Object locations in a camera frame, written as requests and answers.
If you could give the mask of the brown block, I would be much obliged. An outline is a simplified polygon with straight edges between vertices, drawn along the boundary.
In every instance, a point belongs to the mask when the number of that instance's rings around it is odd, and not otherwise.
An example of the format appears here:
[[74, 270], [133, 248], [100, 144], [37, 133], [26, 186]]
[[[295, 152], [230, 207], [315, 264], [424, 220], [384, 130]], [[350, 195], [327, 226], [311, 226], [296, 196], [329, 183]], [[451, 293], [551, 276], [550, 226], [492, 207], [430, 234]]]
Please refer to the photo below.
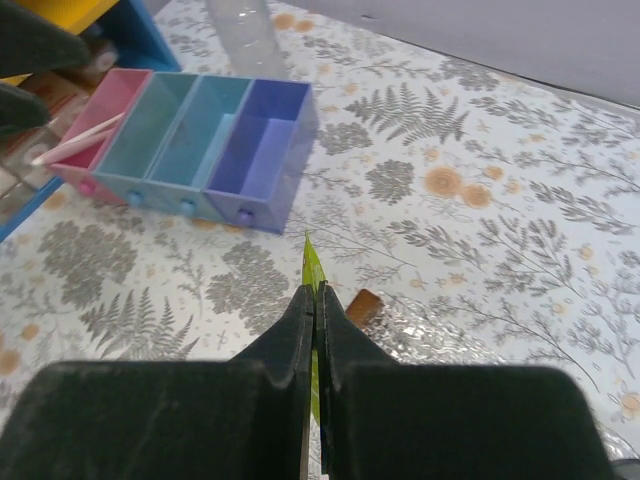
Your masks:
[[384, 308], [383, 300], [368, 289], [361, 289], [346, 309], [346, 316], [364, 329]]

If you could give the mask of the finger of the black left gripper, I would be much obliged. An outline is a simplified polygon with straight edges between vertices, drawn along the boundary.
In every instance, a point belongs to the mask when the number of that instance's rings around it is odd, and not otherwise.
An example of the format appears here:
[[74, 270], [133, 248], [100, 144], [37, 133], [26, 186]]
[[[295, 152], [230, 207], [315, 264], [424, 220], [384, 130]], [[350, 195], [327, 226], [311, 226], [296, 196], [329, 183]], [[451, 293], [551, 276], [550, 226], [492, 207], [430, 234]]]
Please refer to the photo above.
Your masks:
[[[89, 49], [79, 37], [14, 1], [1, 3], [1, 77], [46, 73], [82, 66]], [[1, 133], [11, 135], [47, 124], [43, 100], [18, 87], [1, 84]]]

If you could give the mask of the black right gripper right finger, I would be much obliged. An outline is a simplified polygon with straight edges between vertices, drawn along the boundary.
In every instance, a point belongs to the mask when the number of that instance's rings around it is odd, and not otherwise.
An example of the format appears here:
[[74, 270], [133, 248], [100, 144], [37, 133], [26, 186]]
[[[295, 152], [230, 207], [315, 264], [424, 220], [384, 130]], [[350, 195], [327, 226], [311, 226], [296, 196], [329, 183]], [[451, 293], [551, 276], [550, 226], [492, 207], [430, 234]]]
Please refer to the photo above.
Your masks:
[[332, 479], [610, 479], [586, 399], [540, 366], [402, 364], [316, 294], [322, 467]]

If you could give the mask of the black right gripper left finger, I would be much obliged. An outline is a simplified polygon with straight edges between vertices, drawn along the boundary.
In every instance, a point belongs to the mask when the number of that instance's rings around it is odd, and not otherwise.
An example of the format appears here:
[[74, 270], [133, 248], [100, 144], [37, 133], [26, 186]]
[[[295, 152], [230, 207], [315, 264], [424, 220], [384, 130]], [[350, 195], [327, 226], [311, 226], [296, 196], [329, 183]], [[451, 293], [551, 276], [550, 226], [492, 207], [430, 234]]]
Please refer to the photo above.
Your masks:
[[5, 479], [303, 479], [313, 299], [226, 361], [64, 361], [1, 435]]

